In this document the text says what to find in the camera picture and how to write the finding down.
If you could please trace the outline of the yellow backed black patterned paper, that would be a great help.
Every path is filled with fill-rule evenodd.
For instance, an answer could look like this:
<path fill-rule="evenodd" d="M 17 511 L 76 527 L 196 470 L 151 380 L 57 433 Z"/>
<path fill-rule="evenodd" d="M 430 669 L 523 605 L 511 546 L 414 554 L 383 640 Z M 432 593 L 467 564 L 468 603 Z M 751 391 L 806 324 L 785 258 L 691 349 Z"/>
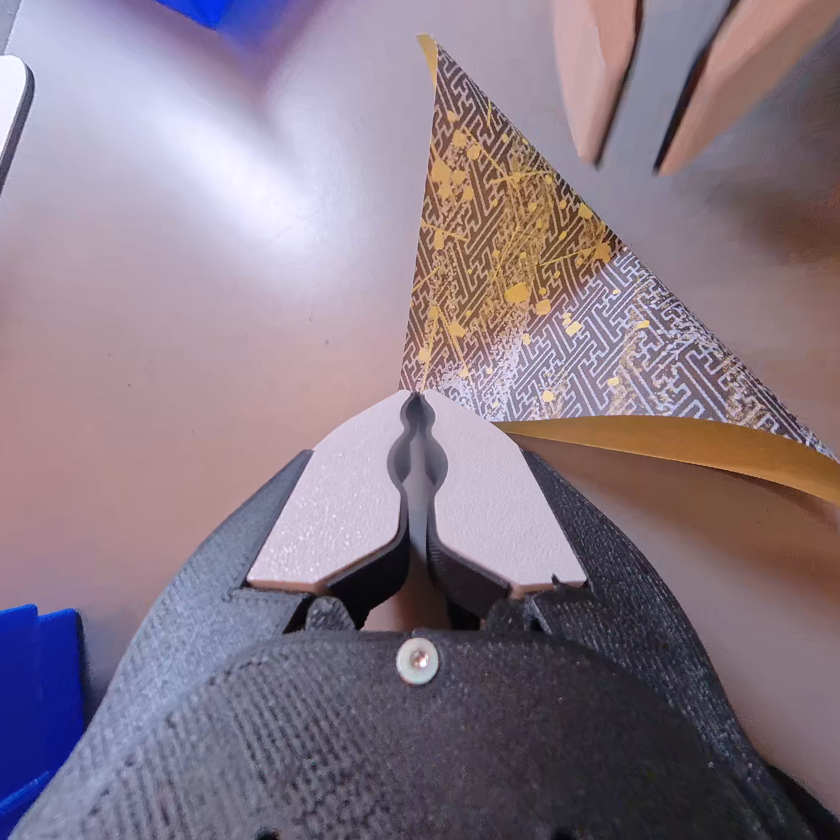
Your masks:
<path fill-rule="evenodd" d="M 520 437 L 838 505 L 838 458 L 429 35 L 434 111 L 401 384 Z"/>

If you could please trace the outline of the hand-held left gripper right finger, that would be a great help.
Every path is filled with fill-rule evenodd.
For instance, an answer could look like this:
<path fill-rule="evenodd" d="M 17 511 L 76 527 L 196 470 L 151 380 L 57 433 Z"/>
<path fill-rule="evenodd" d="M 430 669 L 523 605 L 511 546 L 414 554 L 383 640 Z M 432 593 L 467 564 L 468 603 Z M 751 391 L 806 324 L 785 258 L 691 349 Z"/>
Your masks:
<path fill-rule="evenodd" d="M 522 450 L 493 423 L 426 391 L 423 451 L 433 492 L 427 563 L 456 611 L 486 619 L 521 600 L 587 576 Z"/>

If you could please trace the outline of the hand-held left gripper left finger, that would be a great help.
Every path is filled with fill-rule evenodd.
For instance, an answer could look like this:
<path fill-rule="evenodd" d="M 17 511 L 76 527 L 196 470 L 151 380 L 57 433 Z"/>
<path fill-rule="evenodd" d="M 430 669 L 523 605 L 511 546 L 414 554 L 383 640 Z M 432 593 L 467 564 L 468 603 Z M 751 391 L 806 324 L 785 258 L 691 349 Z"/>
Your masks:
<path fill-rule="evenodd" d="M 311 452 L 247 573 L 258 590 L 330 595 L 360 628 L 410 568 L 405 479 L 418 395 L 398 392 Z"/>

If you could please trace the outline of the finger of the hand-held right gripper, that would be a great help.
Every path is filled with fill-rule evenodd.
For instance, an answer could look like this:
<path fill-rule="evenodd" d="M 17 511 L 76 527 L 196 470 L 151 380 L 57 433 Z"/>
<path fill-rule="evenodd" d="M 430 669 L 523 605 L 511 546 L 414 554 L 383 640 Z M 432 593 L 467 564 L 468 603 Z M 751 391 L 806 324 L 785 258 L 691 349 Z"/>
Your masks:
<path fill-rule="evenodd" d="M 837 21 L 838 1 L 728 2 L 698 54 L 654 170 L 673 175 L 770 89 Z"/>
<path fill-rule="evenodd" d="M 576 152 L 599 165 L 634 59 L 639 1 L 554 1 L 553 45 Z"/>

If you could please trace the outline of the blue plastic bin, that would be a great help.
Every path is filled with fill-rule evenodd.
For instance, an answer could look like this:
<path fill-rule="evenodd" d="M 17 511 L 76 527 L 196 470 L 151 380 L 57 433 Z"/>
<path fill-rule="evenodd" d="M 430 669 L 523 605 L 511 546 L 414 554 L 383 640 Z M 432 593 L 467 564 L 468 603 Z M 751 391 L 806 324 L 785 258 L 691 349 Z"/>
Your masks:
<path fill-rule="evenodd" d="M 75 610 L 1 612 L 1 838 L 81 737 L 81 639 Z"/>
<path fill-rule="evenodd" d="M 194 23 L 211 30 L 262 36 L 306 9 L 306 1 L 158 1 Z"/>

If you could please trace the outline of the white stand plate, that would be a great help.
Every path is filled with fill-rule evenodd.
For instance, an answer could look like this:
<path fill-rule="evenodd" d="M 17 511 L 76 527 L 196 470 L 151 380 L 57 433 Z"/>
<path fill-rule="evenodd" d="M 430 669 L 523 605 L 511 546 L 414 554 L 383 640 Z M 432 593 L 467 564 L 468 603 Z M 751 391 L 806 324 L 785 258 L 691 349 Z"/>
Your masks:
<path fill-rule="evenodd" d="M 35 95 L 32 70 L 18 57 L 1 56 L 1 190 Z"/>

